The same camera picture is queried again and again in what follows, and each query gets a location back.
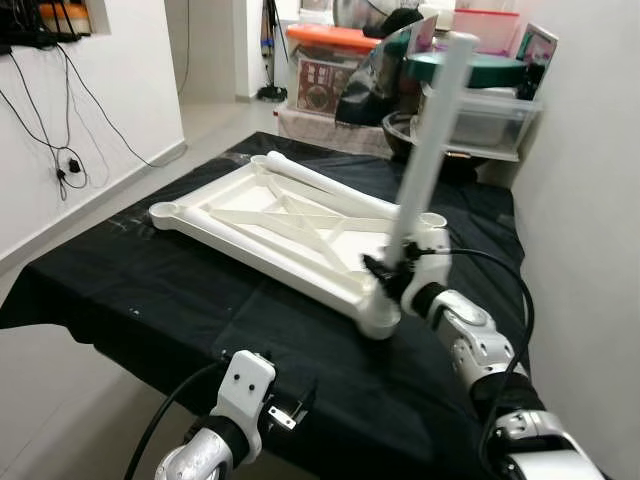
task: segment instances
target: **tiled floor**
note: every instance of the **tiled floor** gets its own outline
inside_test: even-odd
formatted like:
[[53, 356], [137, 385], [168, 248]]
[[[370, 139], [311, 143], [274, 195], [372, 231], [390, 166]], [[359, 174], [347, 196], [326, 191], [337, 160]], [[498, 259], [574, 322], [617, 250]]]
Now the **tiled floor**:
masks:
[[[215, 157], [256, 130], [275, 133], [270, 104], [185, 106], [190, 148], [184, 157], [158, 169], [106, 202], [69, 232], [67, 238], [136, 199]], [[19, 269], [0, 278], [0, 301]], [[116, 480], [146, 423], [163, 400], [93, 347], [76, 343], [66, 329], [42, 325], [0, 330], [0, 479]], [[172, 407], [140, 464], [136, 479], [152, 479], [161, 457], [175, 447], [193, 418]], [[263, 455], [235, 478], [312, 478], [281, 460]]]

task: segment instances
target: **electrical wire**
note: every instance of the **electrical wire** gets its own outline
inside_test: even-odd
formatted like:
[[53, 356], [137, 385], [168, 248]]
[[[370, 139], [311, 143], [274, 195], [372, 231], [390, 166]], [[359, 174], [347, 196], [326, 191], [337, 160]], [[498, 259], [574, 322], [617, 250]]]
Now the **electrical wire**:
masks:
[[278, 22], [278, 30], [280, 30], [280, 40], [282, 40], [282, 50], [284, 50], [284, 58], [289, 63], [289, 54], [287, 53], [287, 42], [284, 41], [284, 34], [282, 33], [282, 24], [280, 23], [280, 15], [278, 14], [278, 4], [273, 1], [273, 11], [276, 14], [276, 21]]
[[498, 385], [498, 389], [496, 391], [496, 395], [491, 403], [491, 408], [489, 409], [489, 414], [482, 428], [482, 433], [480, 436], [480, 443], [478, 445], [478, 459], [480, 464], [484, 468], [484, 470], [492, 477], [498, 478], [497, 475], [493, 472], [491, 467], [491, 462], [489, 461], [487, 448], [489, 444], [489, 439], [491, 438], [491, 434], [494, 429], [494, 424], [496, 421], [496, 412], [498, 409], [498, 402], [500, 397], [504, 393], [505, 387], [507, 386], [507, 382], [509, 377], [513, 374], [515, 368], [518, 366], [518, 363], [522, 360], [527, 348], [529, 346], [529, 342], [531, 341], [531, 336], [533, 335], [533, 328], [535, 326], [535, 310], [533, 306], [533, 297], [531, 295], [531, 291], [527, 286], [526, 282], [520, 276], [520, 273], [514, 269], [511, 265], [509, 265], [504, 260], [494, 257], [493, 255], [482, 252], [480, 250], [473, 250], [469, 248], [451, 248], [448, 250], [419, 250], [420, 255], [468, 255], [473, 257], [480, 257], [486, 260], [489, 260], [500, 267], [502, 267], [520, 286], [522, 290], [522, 295], [524, 297], [524, 307], [525, 307], [525, 330], [522, 336], [520, 343], [514, 351], [513, 358], [507, 365], [507, 368], [503, 372], [504, 375], [500, 384]]
[[219, 363], [212, 363], [210, 365], [207, 365], [206, 367], [201, 368], [200, 370], [192, 374], [190, 377], [188, 377], [186, 380], [184, 380], [180, 385], [178, 385], [176, 389], [171, 393], [171, 395], [169, 395], [164, 400], [164, 402], [162, 402], [162, 405], [160, 405], [155, 415], [147, 425], [147, 428], [145, 429], [144, 433], [142, 434], [142, 437], [140, 438], [140, 441], [138, 442], [138, 445], [136, 446], [136, 449], [133, 452], [131, 460], [129, 461], [129, 465], [127, 466], [127, 471], [124, 474], [123, 480], [133, 480], [133, 475], [136, 473], [136, 469], [138, 468], [138, 464], [140, 463], [142, 454], [144, 453], [147, 447], [147, 444], [149, 443], [149, 440], [153, 435], [153, 432], [158, 427], [160, 420], [162, 420], [162, 417], [167, 412], [171, 404], [175, 401], [177, 396], [185, 388], [191, 385], [193, 382], [200, 379], [201, 377], [211, 372], [212, 370], [216, 370], [219, 368], [220, 368]]
[[[272, 27], [271, 27], [271, 0], [266, 0], [263, 5], [262, 5], [262, 16], [264, 19], [264, 16], [267, 16], [267, 52], [266, 54], [263, 54], [263, 63], [264, 63], [264, 70], [267, 74], [267, 82], [268, 85], [274, 85], [275, 82], [275, 41], [273, 38], [273, 31], [272, 31]], [[273, 74], [269, 73], [269, 61], [268, 59], [271, 58], [272, 62], [273, 62], [273, 66], [274, 66], [274, 72]]]
[[191, 0], [187, 0], [187, 61], [184, 67], [184, 78], [178, 88], [178, 96], [182, 95], [182, 90], [189, 78], [189, 63], [191, 59]]
[[20, 28], [20, 30], [24, 31], [24, 25], [22, 24], [22, 22], [20, 20], [18, 20], [18, 10], [17, 10], [17, 5], [18, 5], [18, 1], [17, 0], [12, 0], [11, 1], [11, 11], [13, 13], [13, 20], [16, 24], [16, 26], [18, 28]]
[[73, 111], [76, 113], [76, 116], [78, 117], [78, 120], [80, 120], [80, 124], [82, 125], [84, 130], [87, 132], [87, 135], [91, 139], [91, 143], [93, 143], [93, 147], [95, 148], [96, 152], [98, 152], [98, 157], [100, 158], [100, 162], [102, 163], [102, 166], [104, 167], [105, 172], [106, 172], [105, 178], [104, 178], [104, 180], [102, 181], [102, 183], [100, 185], [96, 185], [96, 184], [93, 183], [93, 179], [92, 179], [91, 175], [88, 175], [89, 176], [89, 183], [91, 184], [91, 186], [93, 188], [102, 188], [107, 184], [107, 182], [109, 182], [109, 179], [110, 179], [109, 164], [107, 163], [107, 160], [104, 158], [104, 153], [102, 153], [102, 150], [100, 150], [100, 146], [98, 145], [97, 140], [93, 136], [93, 133], [91, 132], [91, 129], [88, 127], [88, 125], [85, 122], [84, 118], [80, 114], [80, 110], [78, 109], [78, 104], [76, 102], [76, 97], [73, 94], [73, 92], [71, 92], [71, 102], [73, 104]]
[[120, 137], [120, 140], [122, 140], [122, 143], [124, 143], [125, 147], [127, 148], [127, 150], [129, 150], [129, 152], [131, 152], [131, 154], [136, 157], [138, 160], [140, 160], [142, 163], [144, 163], [146, 166], [148, 167], [152, 167], [152, 168], [161, 168], [164, 165], [152, 165], [151, 163], [147, 162], [144, 158], [142, 158], [140, 156], [140, 154], [138, 154], [138, 152], [136, 152], [133, 148], [131, 148], [131, 145], [129, 145], [129, 142], [127, 142], [126, 138], [124, 138], [124, 135], [122, 135], [122, 133], [120, 132], [120, 130], [118, 130], [116, 128], [116, 126], [113, 124], [113, 122], [111, 121], [111, 119], [109, 118], [109, 116], [107, 115], [107, 113], [104, 111], [104, 108], [102, 107], [102, 105], [100, 104], [100, 102], [98, 101], [98, 99], [96, 98], [96, 96], [93, 94], [93, 92], [91, 91], [91, 89], [87, 86], [87, 84], [85, 83], [85, 81], [83, 80], [82, 76], [80, 75], [80, 72], [78, 71], [78, 68], [76, 67], [76, 65], [73, 63], [73, 60], [71, 60], [71, 58], [69, 57], [69, 55], [67, 54], [66, 50], [64, 48], [62, 48], [61, 45], [56, 45], [56, 47], [62, 52], [62, 54], [65, 56], [65, 58], [67, 59], [67, 61], [69, 62], [69, 64], [71, 65], [71, 68], [73, 69], [74, 73], [76, 74], [76, 77], [78, 78], [78, 81], [80, 82], [80, 85], [82, 85], [82, 88], [84, 88], [84, 90], [89, 94], [89, 96], [91, 97], [91, 99], [94, 101], [94, 103], [96, 104], [96, 106], [98, 107], [98, 109], [100, 110], [100, 112], [102, 113], [102, 116], [104, 117], [104, 119], [106, 120], [106, 122], [109, 124], [109, 126], [111, 127], [111, 129], [114, 131], [114, 133], [116, 135], [118, 135], [118, 137]]
[[[84, 166], [84, 162], [82, 161], [82, 157], [80, 157], [80, 155], [73, 150], [72, 148], [69, 147], [69, 144], [71, 143], [71, 127], [70, 127], [70, 123], [69, 123], [69, 94], [70, 94], [70, 85], [69, 85], [69, 65], [67, 62], [65, 62], [65, 133], [66, 133], [66, 140], [64, 145], [62, 145], [61, 147], [56, 147], [53, 146], [51, 144], [51, 141], [49, 140], [49, 136], [47, 134], [47, 131], [44, 127], [44, 122], [42, 121], [42, 116], [40, 115], [40, 112], [38, 111], [38, 108], [36, 107], [36, 104], [33, 100], [33, 97], [31, 95], [31, 92], [29, 91], [29, 87], [27, 85], [27, 81], [24, 77], [24, 73], [22, 72], [22, 69], [20, 68], [20, 64], [18, 63], [18, 61], [15, 59], [15, 57], [13, 56], [13, 54], [10, 54], [11, 56], [11, 60], [13, 60], [13, 63], [16, 66], [16, 69], [18, 70], [18, 74], [20, 75], [20, 80], [22, 81], [22, 86], [24, 87], [24, 91], [27, 94], [27, 98], [29, 99], [29, 102], [31, 103], [31, 107], [33, 108], [33, 111], [36, 114], [36, 117], [38, 118], [38, 122], [40, 123], [40, 128], [42, 128], [42, 133], [44, 134], [44, 138], [46, 140], [46, 144], [49, 147], [49, 150], [51, 151], [51, 154], [53, 156], [54, 159], [54, 165], [56, 167], [56, 174], [57, 174], [57, 178], [58, 181], [61, 184], [66, 185], [69, 188], [73, 188], [76, 190], [80, 190], [84, 187], [87, 186], [88, 183], [88, 175], [87, 175], [87, 171], [85, 170], [85, 166]], [[69, 182], [69, 180], [67, 179], [66, 175], [62, 175], [60, 174], [60, 172], [63, 172], [62, 168], [60, 167], [60, 154], [63, 151], [69, 151], [71, 152], [78, 160], [78, 163], [80, 164], [80, 168], [81, 171], [83, 173], [83, 180], [82, 183], [80, 185], [74, 185], [73, 183]], [[64, 189], [64, 187], [61, 185], [60, 188], [60, 194], [63, 200], [66, 200], [67, 194], [66, 191]]]
[[[7, 98], [5, 93], [0, 91], [0, 96], [2, 96], [2, 98], [5, 100], [5, 102], [9, 106], [9, 108], [13, 111], [13, 113], [17, 117], [18, 121], [20, 122], [20, 124], [22, 125], [24, 130], [29, 134], [29, 136], [32, 139], [34, 139], [36, 142], [38, 142], [38, 143], [40, 143], [42, 145], [45, 145], [45, 146], [47, 146], [49, 148], [49, 151], [51, 153], [51, 157], [53, 159], [54, 168], [56, 170], [56, 178], [58, 180], [60, 198], [64, 201], [68, 197], [66, 187], [79, 190], [79, 189], [84, 188], [88, 183], [88, 174], [87, 174], [87, 171], [85, 169], [84, 162], [82, 161], [82, 157], [80, 157], [80, 155], [73, 148], [71, 148], [69, 146], [70, 141], [71, 141], [71, 129], [70, 129], [70, 125], [69, 125], [69, 94], [70, 94], [70, 91], [69, 91], [69, 70], [68, 70], [68, 65], [66, 65], [66, 67], [65, 67], [65, 93], [66, 93], [65, 126], [66, 126], [66, 141], [65, 141], [65, 144], [62, 145], [62, 146], [55, 146], [55, 145], [53, 145], [51, 143], [51, 140], [49, 139], [49, 135], [47, 134], [47, 130], [46, 130], [45, 126], [44, 126], [44, 121], [42, 120], [42, 116], [40, 115], [40, 112], [39, 112], [39, 110], [38, 110], [38, 108], [37, 108], [37, 106], [35, 104], [35, 101], [33, 100], [33, 96], [31, 95], [31, 91], [29, 90], [29, 86], [27, 85], [27, 81], [26, 81], [26, 79], [24, 77], [24, 73], [22, 71], [22, 68], [20, 67], [20, 64], [18, 63], [16, 58], [13, 56], [13, 54], [9, 54], [9, 55], [10, 55], [10, 58], [13, 61], [14, 65], [15, 65], [17, 71], [18, 71], [18, 75], [19, 75], [20, 80], [22, 82], [22, 86], [24, 88], [24, 91], [27, 94], [27, 98], [29, 99], [29, 103], [31, 104], [31, 107], [32, 107], [34, 113], [36, 114], [36, 117], [38, 119], [38, 123], [39, 123], [40, 128], [42, 129], [42, 133], [44, 135], [44, 140], [42, 140], [41, 138], [38, 138], [31, 131], [31, 129], [27, 126], [25, 121], [22, 119], [22, 117], [18, 113], [17, 109], [14, 107], [14, 105], [11, 103], [11, 101]], [[68, 151], [73, 156], [76, 157], [76, 159], [77, 159], [77, 161], [78, 161], [78, 163], [80, 165], [80, 170], [83, 173], [83, 180], [82, 180], [81, 184], [75, 185], [75, 184], [69, 182], [69, 180], [66, 177], [66, 174], [65, 174], [64, 170], [62, 170], [62, 168], [60, 167], [60, 154], [63, 151]]]

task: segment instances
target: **white plastic frame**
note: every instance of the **white plastic frame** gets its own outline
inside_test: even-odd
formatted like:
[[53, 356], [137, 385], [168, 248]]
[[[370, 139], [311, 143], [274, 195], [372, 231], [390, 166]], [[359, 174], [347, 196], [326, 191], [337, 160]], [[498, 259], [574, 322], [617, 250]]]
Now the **white plastic frame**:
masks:
[[[277, 152], [149, 209], [157, 228], [189, 235], [356, 321], [366, 320], [375, 287], [361, 255], [382, 258], [397, 211]], [[446, 223], [432, 213], [421, 221]]]

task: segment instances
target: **clear plastic bin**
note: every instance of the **clear plastic bin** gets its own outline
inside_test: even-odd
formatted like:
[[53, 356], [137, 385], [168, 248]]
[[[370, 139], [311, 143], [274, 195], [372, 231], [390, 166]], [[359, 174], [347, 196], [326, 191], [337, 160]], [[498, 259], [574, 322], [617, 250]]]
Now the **clear plastic bin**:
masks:
[[291, 25], [287, 38], [288, 105], [321, 115], [335, 115], [351, 74], [380, 43], [362, 30], [323, 25]]
[[516, 0], [456, 0], [456, 8], [513, 12], [516, 9], [515, 3]]
[[452, 30], [472, 33], [480, 39], [479, 53], [508, 55], [520, 14], [491, 10], [456, 9]]
[[308, 10], [306, 8], [301, 8], [298, 16], [300, 18], [300, 23], [333, 25], [333, 13], [331, 10]]
[[[421, 109], [436, 92], [423, 85]], [[451, 150], [496, 160], [518, 161], [518, 147], [542, 110], [536, 101], [517, 100], [508, 88], [467, 90], [451, 135]]]

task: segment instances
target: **black tablecloth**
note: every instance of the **black tablecloth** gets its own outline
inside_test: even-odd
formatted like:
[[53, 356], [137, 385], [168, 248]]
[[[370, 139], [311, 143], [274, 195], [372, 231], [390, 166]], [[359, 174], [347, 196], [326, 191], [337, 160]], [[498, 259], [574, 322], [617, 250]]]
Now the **black tablecloth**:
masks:
[[[274, 453], [323, 477], [479, 478], [479, 425], [447, 352], [418, 319], [403, 319], [388, 341], [365, 340], [352, 320], [187, 236], [152, 226], [150, 205], [272, 149], [385, 200], [394, 199], [403, 172], [375, 157], [256, 133], [29, 264], [0, 310], [0, 327], [63, 325], [165, 393], [223, 349], [270, 351], [282, 378], [318, 380], [315, 406], [300, 428], [267, 438]], [[454, 245], [520, 266], [509, 191], [441, 183], [430, 209], [448, 219]], [[488, 310], [512, 342], [520, 338], [521, 296], [502, 271], [456, 257], [450, 285]], [[180, 402], [204, 413], [216, 390], [211, 381]]]

